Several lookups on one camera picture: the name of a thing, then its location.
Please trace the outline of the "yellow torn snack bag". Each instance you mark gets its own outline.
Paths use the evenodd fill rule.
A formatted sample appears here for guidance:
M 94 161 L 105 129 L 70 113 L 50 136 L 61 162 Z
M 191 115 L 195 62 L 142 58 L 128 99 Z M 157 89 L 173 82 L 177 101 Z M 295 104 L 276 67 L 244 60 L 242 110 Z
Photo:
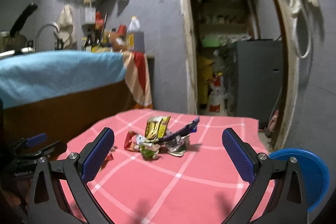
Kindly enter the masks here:
M 146 124 L 145 138 L 148 140 L 156 140 L 164 137 L 170 118 L 171 116 L 150 117 Z

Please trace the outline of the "green crumpled wrapper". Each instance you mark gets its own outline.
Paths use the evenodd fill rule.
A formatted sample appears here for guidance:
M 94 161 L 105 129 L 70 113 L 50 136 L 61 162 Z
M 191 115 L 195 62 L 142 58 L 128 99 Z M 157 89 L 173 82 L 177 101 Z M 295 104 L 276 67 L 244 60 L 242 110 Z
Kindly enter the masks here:
M 142 143 L 139 145 L 139 150 L 145 160 L 156 160 L 159 158 L 160 147 L 159 144 Z

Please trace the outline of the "silver wrapper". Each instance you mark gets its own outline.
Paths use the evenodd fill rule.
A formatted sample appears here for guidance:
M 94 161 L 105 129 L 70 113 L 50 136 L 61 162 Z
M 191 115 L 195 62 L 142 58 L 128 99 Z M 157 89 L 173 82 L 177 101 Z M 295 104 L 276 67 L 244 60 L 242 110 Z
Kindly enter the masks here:
M 168 154 L 182 157 L 186 153 L 189 143 L 189 135 L 184 137 L 177 136 L 174 140 L 166 142 L 165 147 Z

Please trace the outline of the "dark blue snack wrapper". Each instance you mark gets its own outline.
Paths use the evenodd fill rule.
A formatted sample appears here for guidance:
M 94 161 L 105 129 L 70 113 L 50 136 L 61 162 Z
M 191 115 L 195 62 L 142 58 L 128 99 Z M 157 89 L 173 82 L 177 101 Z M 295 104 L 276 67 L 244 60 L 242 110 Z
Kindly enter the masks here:
M 192 122 L 185 125 L 185 127 L 181 128 L 180 130 L 173 132 L 172 134 L 166 135 L 164 137 L 155 139 L 153 141 L 154 144 L 163 144 L 168 141 L 175 140 L 177 137 L 185 137 L 190 135 L 191 133 L 197 132 L 197 126 L 200 122 L 200 117 L 195 118 Z

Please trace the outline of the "red wrapper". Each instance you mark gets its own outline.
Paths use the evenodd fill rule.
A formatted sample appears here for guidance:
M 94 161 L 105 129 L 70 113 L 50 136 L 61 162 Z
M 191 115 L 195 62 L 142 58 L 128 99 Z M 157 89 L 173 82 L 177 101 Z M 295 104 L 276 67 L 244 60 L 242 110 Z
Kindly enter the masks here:
M 128 131 L 123 148 L 124 150 L 130 151 L 130 152 L 139 152 L 139 146 L 136 142 L 136 136 L 138 134 L 134 131 Z

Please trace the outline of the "metal sink faucet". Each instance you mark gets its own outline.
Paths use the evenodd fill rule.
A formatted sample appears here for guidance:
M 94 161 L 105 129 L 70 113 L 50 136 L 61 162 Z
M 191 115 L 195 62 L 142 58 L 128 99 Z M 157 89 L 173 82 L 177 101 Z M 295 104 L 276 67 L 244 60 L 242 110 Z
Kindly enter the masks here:
M 36 52 L 54 51 L 58 40 L 59 26 L 55 22 L 43 24 L 35 36 L 34 47 Z

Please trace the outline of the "red cap bottle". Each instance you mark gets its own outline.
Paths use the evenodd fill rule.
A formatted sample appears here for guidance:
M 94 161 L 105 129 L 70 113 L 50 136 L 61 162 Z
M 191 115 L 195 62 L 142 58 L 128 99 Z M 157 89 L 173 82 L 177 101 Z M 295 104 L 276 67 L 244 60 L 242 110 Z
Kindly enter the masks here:
M 127 26 L 124 24 L 120 24 L 117 30 L 117 34 L 120 36 L 125 36 L 127 32 Z

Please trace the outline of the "large oil bottle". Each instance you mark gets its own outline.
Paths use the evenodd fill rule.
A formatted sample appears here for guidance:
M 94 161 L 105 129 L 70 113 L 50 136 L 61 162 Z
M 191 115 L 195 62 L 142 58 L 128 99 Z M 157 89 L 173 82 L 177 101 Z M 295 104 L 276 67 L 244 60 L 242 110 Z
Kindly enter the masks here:
M 129 51 L 145 53 L 144 32 L 140 30 L 140 23 L 136 16 L 131 18 L 127 28 L 126 45 Z

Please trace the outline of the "red striped towel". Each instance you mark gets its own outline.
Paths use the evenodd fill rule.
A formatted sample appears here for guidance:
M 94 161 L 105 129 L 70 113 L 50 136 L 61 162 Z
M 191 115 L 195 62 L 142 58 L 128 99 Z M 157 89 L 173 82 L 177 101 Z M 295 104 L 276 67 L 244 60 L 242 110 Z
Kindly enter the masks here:
M 124 51 L 122 61 L 126 70 L 125 83 L 137 109 L 152 109 L 151 85 L 147 57 L 141 52 Z

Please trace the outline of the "pink checked tablecloth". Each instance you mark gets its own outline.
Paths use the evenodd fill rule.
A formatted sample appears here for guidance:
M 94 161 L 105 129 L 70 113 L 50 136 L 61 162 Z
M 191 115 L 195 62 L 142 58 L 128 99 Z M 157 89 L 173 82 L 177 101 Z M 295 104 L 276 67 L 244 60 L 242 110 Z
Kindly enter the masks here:
M 88 188 L 115 223 L 221 223 L 248 188 L 222 145 L 222 132 L 233 128 L 255 151 L 265 152 L 259 123 L 252 118 L 202 116 L 182 157 L 161 151 L 155 161 L 123 145 L 130 131 L 143 134 L 154 110 L 130 110 L 103 119 L 68 142 L 79 152 L 109 127 L 116 147 L 112 160 Z

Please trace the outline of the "light blue cloth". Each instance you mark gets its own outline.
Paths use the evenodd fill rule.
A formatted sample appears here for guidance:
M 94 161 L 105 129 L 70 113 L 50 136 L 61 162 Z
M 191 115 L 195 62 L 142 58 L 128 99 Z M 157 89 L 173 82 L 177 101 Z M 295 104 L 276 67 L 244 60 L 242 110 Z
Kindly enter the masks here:
M 123 81 L 121 53 L 45 51 L 1 60 L 1 100 L 9 109 Z

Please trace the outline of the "black handled pot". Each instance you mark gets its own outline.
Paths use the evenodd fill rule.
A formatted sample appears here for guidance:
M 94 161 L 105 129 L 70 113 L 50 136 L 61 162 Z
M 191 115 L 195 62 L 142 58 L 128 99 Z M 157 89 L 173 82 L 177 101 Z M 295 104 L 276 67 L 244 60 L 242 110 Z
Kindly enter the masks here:
M 26 20 L 38 9 L 38 5 L 30 3 L 17 18 L 11 30 L 1 32 L 1 53 L 7 51 L 18 51 L 26 47 L 27 38 L 20 34 Z

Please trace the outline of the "grey metal cabinet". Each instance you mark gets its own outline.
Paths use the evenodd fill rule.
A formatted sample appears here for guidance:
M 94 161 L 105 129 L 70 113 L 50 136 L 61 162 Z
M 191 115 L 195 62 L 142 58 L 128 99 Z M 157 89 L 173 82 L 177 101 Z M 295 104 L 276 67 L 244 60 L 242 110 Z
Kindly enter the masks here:
M 268 123 L 282 89 L 282 41 L 240 40 L 230 57 L 228 114 Z

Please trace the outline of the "hanging beige rag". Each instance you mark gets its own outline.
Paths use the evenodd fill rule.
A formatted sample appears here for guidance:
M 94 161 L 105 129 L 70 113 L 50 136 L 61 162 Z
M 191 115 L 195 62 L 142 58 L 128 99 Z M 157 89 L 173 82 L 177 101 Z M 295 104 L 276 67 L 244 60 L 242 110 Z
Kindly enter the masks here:
M 65 5 L 56 23 L 59 31 L 55 31 L 55 38 L 62 40 L 65 50 L 74 50 L 76 46 L 74 11 L 71 5 Z

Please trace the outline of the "blue plastic bin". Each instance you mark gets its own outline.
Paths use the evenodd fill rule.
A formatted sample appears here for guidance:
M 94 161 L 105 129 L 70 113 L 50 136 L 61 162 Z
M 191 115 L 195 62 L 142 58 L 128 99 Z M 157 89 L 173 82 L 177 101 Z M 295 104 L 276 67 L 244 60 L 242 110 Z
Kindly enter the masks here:
M 269 155 L 272 160 L 295 157 L 299 163 L 306 188 L 308 212 L 314 210 L 326 195 L 330 185 L 329 169 L 315 153 L 300 148 L 284 148 Z

